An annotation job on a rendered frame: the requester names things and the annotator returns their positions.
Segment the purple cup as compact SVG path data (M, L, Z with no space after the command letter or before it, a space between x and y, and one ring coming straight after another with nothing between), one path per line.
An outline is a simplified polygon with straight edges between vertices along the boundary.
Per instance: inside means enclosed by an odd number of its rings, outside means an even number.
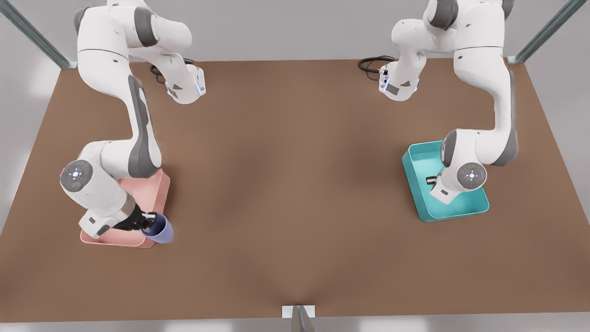
M170 221L162 213L143 213L145 223L141 228L141 232L148 239L156 243L171 243L174 238L174 229Z

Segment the teal box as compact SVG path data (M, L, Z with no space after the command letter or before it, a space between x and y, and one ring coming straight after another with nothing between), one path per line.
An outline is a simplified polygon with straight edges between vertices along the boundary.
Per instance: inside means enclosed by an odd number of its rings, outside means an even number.
M483 188L460 193L448 205L430 195L433 186L426 179L436 176L443 168L441 145L442 141L416 143L409 146L402 158L419 218L423 222L434 222L487 212L490 204Z

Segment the pink box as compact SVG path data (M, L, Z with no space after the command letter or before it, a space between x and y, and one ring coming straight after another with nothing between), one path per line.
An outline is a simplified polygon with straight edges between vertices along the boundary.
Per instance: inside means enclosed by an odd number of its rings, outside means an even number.
M158 170L150 178L121 178L118 182L134 197L135 202L144 212L164 212L170 187L170 178L163 170ZM99 239L93 239L84 231L81 231L80 240L86 244L138 249L148 249L155 244L153 240L145 237L141 231L123 231L118 229L106 231Z

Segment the silver frame post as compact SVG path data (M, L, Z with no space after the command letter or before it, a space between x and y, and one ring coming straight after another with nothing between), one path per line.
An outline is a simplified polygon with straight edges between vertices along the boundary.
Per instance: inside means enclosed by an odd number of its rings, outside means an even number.
M77 63L66 59L8 0L0 0L0 13L60 69L76 69Z
M315 305L286 305L282 306L282 317L290 319L290 332L316 332L311 320L315 311Z
M540 29L533 39L514 56L508 56L510 64L524 64L551 38L588 0L568 0L557 13Z

